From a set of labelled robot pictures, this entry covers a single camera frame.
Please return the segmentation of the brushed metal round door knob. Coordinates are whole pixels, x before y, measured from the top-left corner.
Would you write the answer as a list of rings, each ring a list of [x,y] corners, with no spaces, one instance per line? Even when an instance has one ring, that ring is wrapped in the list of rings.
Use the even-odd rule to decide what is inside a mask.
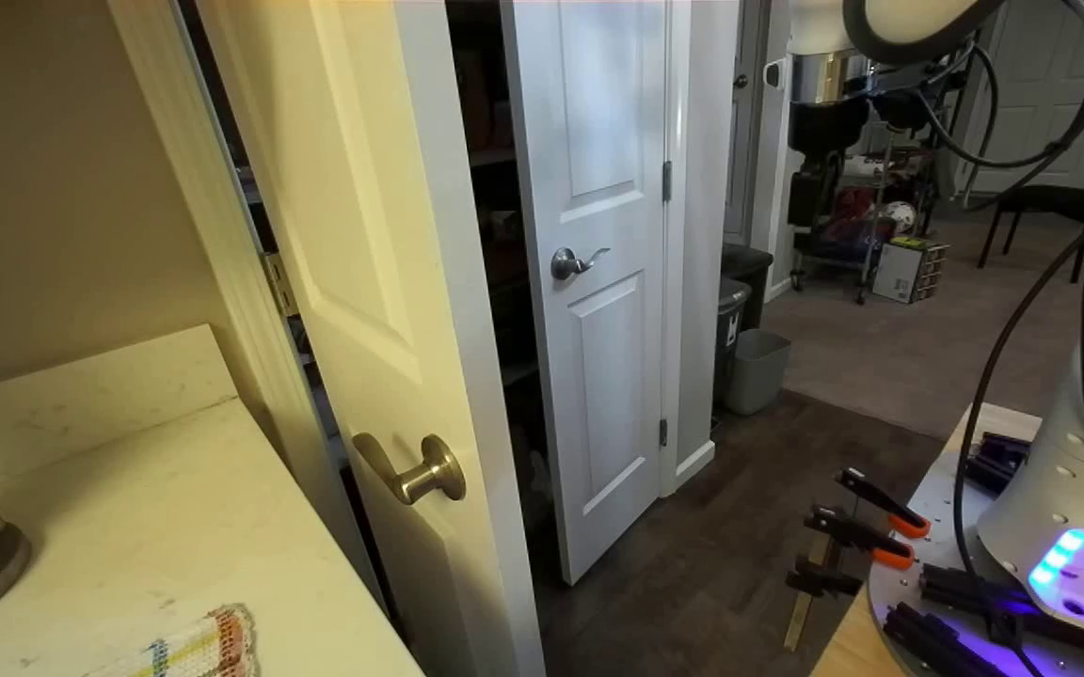
[[[440,491],[446,499],[466,498],[461,465],[440,435],[421,440],[421,461],[411,470],[395,470],[371,434],[357,434],[354,446],[364,459],[364,465],[381,478],[381,485],[404,505],[416,505],[424,491]]]

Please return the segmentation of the white pantry door with hinges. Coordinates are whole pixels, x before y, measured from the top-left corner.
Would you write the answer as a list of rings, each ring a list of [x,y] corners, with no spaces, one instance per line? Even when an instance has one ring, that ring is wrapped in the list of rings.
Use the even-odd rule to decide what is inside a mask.
[[[661,0],[503,0],[562,580],[657,499]],[[556,281],[548,258],[597,258]]]

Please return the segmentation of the grey trash bin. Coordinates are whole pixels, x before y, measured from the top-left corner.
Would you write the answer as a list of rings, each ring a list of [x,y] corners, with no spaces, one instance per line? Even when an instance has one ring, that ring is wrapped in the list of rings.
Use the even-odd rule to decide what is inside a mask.
[[[735,414],[761,414],[783,392],[786,338],[771,331],[742,331],[735,346],[735,376],[721,401]]]

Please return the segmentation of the black orange clamp upper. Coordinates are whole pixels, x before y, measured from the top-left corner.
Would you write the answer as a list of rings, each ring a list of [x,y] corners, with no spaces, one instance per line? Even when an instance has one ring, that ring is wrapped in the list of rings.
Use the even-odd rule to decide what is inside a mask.
[[[892,491],[874,485],[859,465],[844,465],[838,485],[852,490],[854,498],[868,499],[874,508],[882,508],[894,533],[903,533],[903,539],[927,539],[929,533],[929,520],[921,520],[903,499],[894,499]]]

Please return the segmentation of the black clamp on floor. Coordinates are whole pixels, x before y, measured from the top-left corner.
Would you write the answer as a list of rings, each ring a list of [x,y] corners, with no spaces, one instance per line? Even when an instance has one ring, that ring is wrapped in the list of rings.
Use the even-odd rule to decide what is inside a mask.
[[[838,573],[838,568],[824,568],[824,564],[816,564],[808,555],[793,560],[793,568],[786,573],[786,583],[793,590],[813,595],[813,598],[819,598],[819,595],[854,595],[860,585],[859,574]]]

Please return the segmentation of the white kitchen countertop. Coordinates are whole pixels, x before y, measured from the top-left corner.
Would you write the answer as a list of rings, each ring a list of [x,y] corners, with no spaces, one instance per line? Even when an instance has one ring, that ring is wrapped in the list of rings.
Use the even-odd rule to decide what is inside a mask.
[[[416,677],[204,327],[0,381],[0,514],[35,540],[0,677],[83,677],[229,600],[259,677]]]

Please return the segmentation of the black chair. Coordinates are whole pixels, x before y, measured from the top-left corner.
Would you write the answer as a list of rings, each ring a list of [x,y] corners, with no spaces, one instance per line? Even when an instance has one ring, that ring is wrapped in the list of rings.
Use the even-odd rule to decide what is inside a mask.
[[[995,198],[988,236],[998,232],[1001,219],[1013,219],[1007,236],[1015,236],[1015,222],[1022,214],[1060,214],[1084,224],[1084,189],[1022,183],[1022,189],[1001,193]]]

